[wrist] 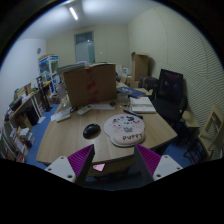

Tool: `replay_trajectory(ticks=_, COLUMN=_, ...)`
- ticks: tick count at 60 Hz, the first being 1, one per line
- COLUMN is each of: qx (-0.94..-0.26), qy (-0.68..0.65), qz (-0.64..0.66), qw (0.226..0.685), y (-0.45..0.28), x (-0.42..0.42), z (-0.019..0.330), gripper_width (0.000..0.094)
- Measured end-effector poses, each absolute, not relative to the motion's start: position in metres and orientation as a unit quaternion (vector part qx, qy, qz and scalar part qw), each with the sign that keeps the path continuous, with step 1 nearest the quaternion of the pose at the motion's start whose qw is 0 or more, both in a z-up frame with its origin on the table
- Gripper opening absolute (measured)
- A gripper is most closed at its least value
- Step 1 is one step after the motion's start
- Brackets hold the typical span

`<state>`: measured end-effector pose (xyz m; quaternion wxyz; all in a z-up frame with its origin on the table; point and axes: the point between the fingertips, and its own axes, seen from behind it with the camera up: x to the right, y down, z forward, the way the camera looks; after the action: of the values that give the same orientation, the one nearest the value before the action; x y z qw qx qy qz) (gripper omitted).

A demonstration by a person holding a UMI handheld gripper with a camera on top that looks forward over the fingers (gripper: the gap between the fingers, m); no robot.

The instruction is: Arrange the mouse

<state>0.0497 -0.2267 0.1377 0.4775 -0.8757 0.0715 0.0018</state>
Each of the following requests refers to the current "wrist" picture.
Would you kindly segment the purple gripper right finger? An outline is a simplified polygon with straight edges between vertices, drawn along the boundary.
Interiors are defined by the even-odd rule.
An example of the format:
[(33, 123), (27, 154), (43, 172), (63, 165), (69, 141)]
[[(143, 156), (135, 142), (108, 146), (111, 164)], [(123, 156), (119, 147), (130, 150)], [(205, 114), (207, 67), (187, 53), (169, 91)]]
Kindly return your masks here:
[(182, 169), (182, 166), (169, 155), (159, 155), (139, 144), (136, 144), (134, 147), (134, 155), (136, 164), (144, 177), (152, 178), (154, 181)]

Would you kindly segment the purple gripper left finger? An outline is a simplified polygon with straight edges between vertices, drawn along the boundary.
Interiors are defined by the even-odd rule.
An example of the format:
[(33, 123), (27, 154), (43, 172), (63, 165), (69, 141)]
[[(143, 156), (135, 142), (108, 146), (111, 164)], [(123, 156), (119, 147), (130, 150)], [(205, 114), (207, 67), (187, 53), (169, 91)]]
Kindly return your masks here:
[(89, 145), (68, 157), (59, 156), (46, 168), (46, 171), (77, 185), (82, 185), (85, 182), (94, 155), (94, 145)]

